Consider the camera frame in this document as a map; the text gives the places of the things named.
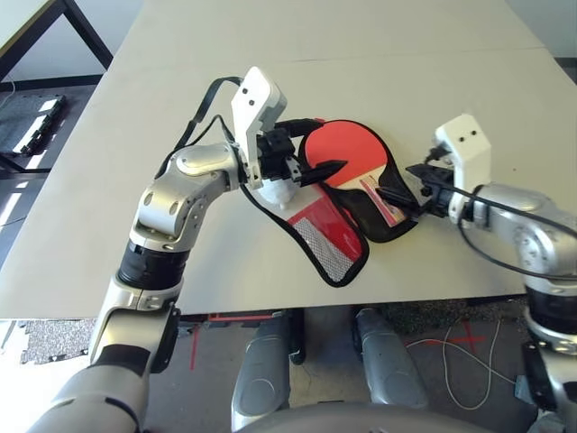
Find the white table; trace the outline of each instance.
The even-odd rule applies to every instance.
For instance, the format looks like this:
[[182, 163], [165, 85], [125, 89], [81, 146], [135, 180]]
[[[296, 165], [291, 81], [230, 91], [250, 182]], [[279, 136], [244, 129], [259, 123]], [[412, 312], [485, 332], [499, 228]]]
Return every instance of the white table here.
[[[287, 96], [284, 118], [363, 122], [399, 167], [423, 159], [438, 125], [471, 113], [493, 144], [494, 180], [577, 213], [577, 195], [563, 193], [577, 185], [577, 88], [502, 0], [150, 0], [5, 262], [0, 317], [97, 314], [136, 203], [207, 85], [251, 65]], [[214, 103], [229, 122], [233, 93]], [[203, 313], [522, 291], [520, 277], [432, 216], [371, 244], [359, 276], [332, 288], [236, 191], [208, 210], [179, 305]]]

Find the floor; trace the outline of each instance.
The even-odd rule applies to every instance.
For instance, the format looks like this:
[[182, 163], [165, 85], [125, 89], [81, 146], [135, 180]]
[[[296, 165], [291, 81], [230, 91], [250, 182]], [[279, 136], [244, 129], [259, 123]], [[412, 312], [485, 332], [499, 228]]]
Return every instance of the floor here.
[[[301, 366], [291, 365], [290, 406], [317, 404], [320, 401], [370, 401], [362, 363], [353, 350], [348, 307], [308, 309], [307, 360]], [[473, 336], [463, 344], [484, 361], [488, 359], [495, 323], [468, 324]], [[230, 401], [236, 374], [243, 361], [243, 350], [254, 329], [233, 324], [224, 328], [202, 327], [194, 336], [183, 336], [177, 342], [169, 368], [151, 378], [151, 399], [145, 427], [152, 433], [184, 431], [230, 431]], [[446, 328], [406, 336], [413, 342], [424, 337], [443, 339]], [[456, 326], [453, 341], [467, 336], [463, 326]], [[501, 324], [494, 351], [495, 368], [515, 380], [523, 372], [519, 346], [527, 335], [517, 321]], [[197, 346], [193, 357], [193, 346]], [[440, 345], [417, 345], [409, 349], [425, 382], [430, 409], [463, 419], [489, 431], [525, 433], [536, 417], [536, 409], [514, 396], [514, 386], [496, 376], [490, 397], [478, 410], [457, 408], [449, 400], [444, 385]], [[463, 405], [474, 405], [483, 398], [487, 372], [472, 359], [447, 349], [453, 391]]]
[[[52, 88], [46, 90], [30, 90], [28, 94], [64, 94], [69, 101], [65, 116], [54, 131], [54, 136], [40, 161], [40, 167], [50, 167], [56, 161], [60, 150], [66, 142], [74, 124], [78, 120], [94, 87]], [[0, 94], [0, 101], [7, 93]], [[31, 160], [20, 162], [22, 165]], [[20, 182], [0, 182], [0, 209], [12, 207], [5, 215], [5, 223], [10, 223], [20, 217], [25, 217], [41, 189], [42, 181], [34, 180], [27, 185]], [[22, 222], [7, 226], [0, 225], [0, 265], [4, 262]], [[443, 320], [438, 311], [431, 312], [429, 307], [420, 309], [419, 320], [411, 322], [405, 317], [395, 322], [395, 308], [387, 309], [388, 319], [397, 326], [404, 336], [405, 342], [414, 342], [423, 337], [443, 338], [449, 323], [453, 323], [463, 310], [453, 305], [452, 315]], [[499, 337], [494, 351], [493, 367], [508, 378], [515, 380], [522, 373], [520, 360], [520, 344], [526, 340], [527, 334], [522, 323], [513, 316], [503, 314], [507, 306], [498, 305], [492, 313], [485, 312], [476, 315], [467, 313], [470, 322], [454, 326], [451, 338], [471, 353], [475, 353], [484, 361], [488, 361], [490, 342], [495, 332], [496, 319], [502, 320]], [[308, 309], [307, 320], [307, 360], [301, 366], [291, 366], [291, 406], [316, 404], [320, 401], [368, 401], [369, 391], [364, 381], [362, 363], [353, 351], [349, 327], [349, 309], [347, 307], [332, 307]], [[35, 341], [46, 341], [50, 333], [58, 333], [66, 338], [68, 331], [47, 330], [50, 327], [28, 326], [29, 334], [24, 329], [16, 329], [11, 343], [11, 351], [0, 351], [0, 389], [7, 389], [8, 383], [17, 381], [21, 390], [34, 386], [34, 398], [29, 393], [6, 395], [0, 392], [3, 409], [7, 410], [0, 416], [2, 431], [24, 432], [34, 416], [41, 413], [42, 405], [46, 405], [61, 384], [87, 363], [81, 354], [87, 345], [91, 324], [83, 326], [75, 324], [75, 338], [78, 340], [74, 349], [48, 349], [39, 347]], [[0, 322], [0, 339], [8, 328]], [[32, 338], [33, 332], [40, 332]], [[236, 374], [243, 361], [243, 351], [246, 343], [254, 333], [253, 328], [241, 327], [238, 324], [229, 327], [208, 327], [197, 329], [192, 334], [183, 333], [178, 339], [171, 364], [163, 374], [151, 378], [151, 396], [145, 427], [151, 433], [171, 433], [185, 431], [230, 431], [230, 400], [233, 393]], [[28, 346], [28, 354], [18, 355]], [[417, 369], [423, 376], [428, 391], [431, 410], [445, 415], [467, 420], [473, 424], [495, 432], [525, 432], [536, 415], [536, 409], [513, 395], [513, 385], [493, 376], [490, 395], [487, 402], [478, 410], [459, 409], [449, 398], [444, 383], [444, 367], [440, 345], [422, 344], [409, 349]], [[454, 394], [462, 404], [473, 405], [482, 399], [487, 385], [487, 372], [472, 359], [453, 349], [447, 349], [449, 365], [449, 382]], [[74, 359], [46, 363], [56, 355], [58, 359], [72, 357]], [[42, 380], [49, 380], [50, 386], [40, 386]], [[28, 419], [20, 419], [26, 413]], [[6, 420], [12, 416], [13, 423]]]

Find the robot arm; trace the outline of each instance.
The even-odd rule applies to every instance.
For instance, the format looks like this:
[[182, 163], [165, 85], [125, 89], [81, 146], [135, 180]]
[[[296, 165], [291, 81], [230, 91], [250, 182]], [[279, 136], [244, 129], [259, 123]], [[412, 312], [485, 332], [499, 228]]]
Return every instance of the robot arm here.
[[328, 161], [301, 170], [290, 128], [275, 125], [286, 99], [258, 68], [249, 70], [232, 106], [238, 143], [183, 147], [142, 194], [96, 321], [91, 365], [69, 380], [31, 432], [141, 431], [149, 376], [172, 355], [182, 274], [210, 204], [244, 183], [258, 188], [261, 178], [305, 186], [343, 166]]
[[[491, 232], [515, 248], [520, 269], [498, 264], [524, 274], [525, 318], [533, 340], [523, 346], [529, 387], [539, 407], [556, 411], [566, 431], [576, 433], [577, 217], [543, 194], [490, 183], [490, 143], [472, 116], [439, 127], [435, 139], [438, 145], [426, 162], [407, 168], [431, 197], [409, 211], [450, 217], [481, 255], [464, 228]], [[450, 170], [428, 164], [441, 158]], [[394, 191], [380, 193], [393, 205], [406, 205]]]

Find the black cable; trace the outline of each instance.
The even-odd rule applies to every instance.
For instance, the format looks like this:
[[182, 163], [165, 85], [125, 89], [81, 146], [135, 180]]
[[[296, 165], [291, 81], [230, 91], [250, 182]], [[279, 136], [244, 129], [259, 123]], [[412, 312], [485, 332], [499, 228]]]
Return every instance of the black cable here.
[[223, 117], [221, 115], [214, 115], [213, 118], [211, 119], [211, 121], [206, 126], [206, 128], [198, 135], [198, 137], [195, 138], [191, 143], [187, 144], [184, 147], [194, 146], [196, 143], [198, 143], [200, 140], [202, 140], [202, 138], [206, 135], [206, 133], [213, 126], [216, 119], [218, 119], [220, 121], [220, 125], [221, 125], [221, 128], [223, 129], [223, 134], [224, 134], [224, 137], [226, 137], [226, 141], [229, 143], [234, 143], [234, 135], [233, 135], [233, 133], [231, 133], [231, 130], [228, 129], [228, 126], [226, 126], [226, 123], [224, 122]]
[[169, 165], [170, 157], [172, 155], [174, 155], [174, 153], [176, 151], [179, 151], [180, 149], [182, 149], [188, 145], [194, 145], [194, 144], [198, 143], [198, 141], [202, 137], [204, 137], [205, 134], [208, 132], [210, 127], [215, 122], [216, 118], [219, 118], [219, 120], [221, 122], [221, 125], [223, 127], [223, 133], [226, 136], [226, 139], [231, 143], [234, 142], [234, 136], [231, 133], [230, 129], [228, 129], [228, 127], [224, 123], [223, 117], [221, 117], [220, 115], [215, 115], [213, 117], [213, 119], [210, 121], [210, 123], [208, 124], [208, 126], [204, 129], [204, 131], [201, 132], [200, 135], [195, 139], [195, 141], [190, 143], [190, 144], [187, 144], [187, 141], [190, 138], [190, 136], [192, 135], [192, 133], [195, 131], [197, 124], [199, 124], [200, 122], [202, 122], [205, 119], [206, 112], [208, 111], [208, 108], [210, 108], [211, 104], [213, 103], [213, 100], [215, 99], [215, 96], [216, 96], [216, 92], [221, 87], [221, 85], [226, 81], [233, 83], [236, 86], [240, 86], [241, 83], [243, 82], [243, 79], [239, 78], [239, 77], [222, 77], [222, 78], [218, 78], [218, 79], [214, 80], [210, 84], [210, 86], [208, 86], [208, 90], [206, 91], [205, 96], [202, 98], [202, 101], [201, 101], [200, 105], [198, 106], [197, 113], [188, 122], [187, 128], [185, 129], [184, 133], [182, 133], [182, 135], [180, 136], [180, 139], [176, 143], [176, 145], [174, 146], [174, 149], [172, 150], [172, 152], [169, 153], [166, 156], [166, 158], [164, 158], [164, 161], [160, 165], [160, 168], [157, 171], [156, 175], [154, 176], [154, 179], [158, 179], [160, 176], [162, 176], [164, 174], [167, 166]]
[[26, 219], [26, 217], [27, 217], [27, 216], [23, 216], [23, 217], [21, 217], [21, 218], [16, 218], [16, 219], [13, 220], [13, 221], [9, 221], [9, 222], [7, 222], [7, 223], [2, 224], [0, 227], [6, 227], [6, 226], [9, 226], [9, 225], [11, 225], [11, 224], [19, 223], [20, 221], [24, 221], [24, 219]]
[[182, 136], [180, 137], [176, 146], [174, 146], [175, 151], [177, 151], [178, 149], [182, 149], [187, 145], [187, 141], [194, 132], [195, 128], [197, 127], [197, 124], [201, 123], [204, 120], [208, 108], [210, 108], [211, 104], [213, 103], [213, 100], [215, 99], [216, 92], [221, 87], [221, 85], [226, 81], [233, 83], [236, 86], [240, 86], [241, 83], [243, 82], [243, 79], [240, 77], [222, 77], [217, 78], [210, 84], [208, 90], [205, 93], [205, 97], [203, 97], [202, 102], [198, 106], [197, 113], [188, 122], [187, 128], [185, 129], [184, 133], [182, 133]]
[[497, 201], [488, 200], [486, 198], [479, 197], [477, 195], [477, 193], [473, 194], [473, 193], [467, 192], [463, 189], [458, 189], [456, 187], [450, 187], [450, 186], [447, 186], [447, 185], [444, 185], [441, 183], [436, 183], [436, 182], [432, 182], [432, 183], [434, 183], [435, 185], [438, 185], [442, 189], [447, 189], [447, 190], [450, 190], [452, 192], [456, 192], [456, 193], [461, 194], [462, 196], [465, 196], [471, 200], [465, 205], [461, 214], [459, 215], [459, 218], [457, 219], [457, 228], [459, 230], [459, 233], [461, 234], [461, 237], [463, 238], [463, 241], [467, 245], [469, 245], [469, 247], [475, 253], [480, 255], [483, 259], [485, 259], [488, 262], [491, 262], [493, 264], [496, 264], [502, 268], [509, 269], [510, 271], [513, 271], [513, 272], [522, 273], [524, 275], [528, 275], [531, 277], [545, 278], [548, 280], [558, 280], [558, 281], [577, 281], [577, 275], [553, 275], [553, 274], [549, 274], [549, 273], [532, 272], [532, 271], [528, 271], [528, 270], [523, 269], [523, 268], [519, 268], [518, 266], [502, 262], [501, 260], [498, 260], [498, 259], [492, 257], [491, 255], [482, 251], [482, 249], [479, 248], [477, 245], [475, 245], [472, 242], [471, 238], [465, 234], [465, 230], [463, 227], [463, 220], [464, 220], [464, 215], [465, 215], [466, 211], [469, 210], [474, 205], [475, 201], [479, 201], [485, 205], [488, 205], [491, 207], [496, 207], [496, 208], [505, 210], [507, 212], [511, 212], [512, 214], [519, 215], [520, 217], [525, 217], [528, 219], [532, 219], [533, 221], [537, 221], [539, 223], [549, 225], [551, 227], [556, 228], [557, 230], [559, 230], [561, 232], [564, 232], [564, 233], [574, 237], [575, 239], [577, 239], [577, 231], [573, 230], [572, 228], [570, 228], [568, 226], [564, 226], [563, 224], [557, 223], [557, 222], [555, 222], [549, 218], [545, 218], [545, 217], [542, 217], [539, 215], [534, 215], [534, 214], [531, 214], [529, 212], [525, 212], [523, 210], [519, 210], [519, 209], [516, 209], [514, 207], [504, 205], [504, 204], [499, 203]]

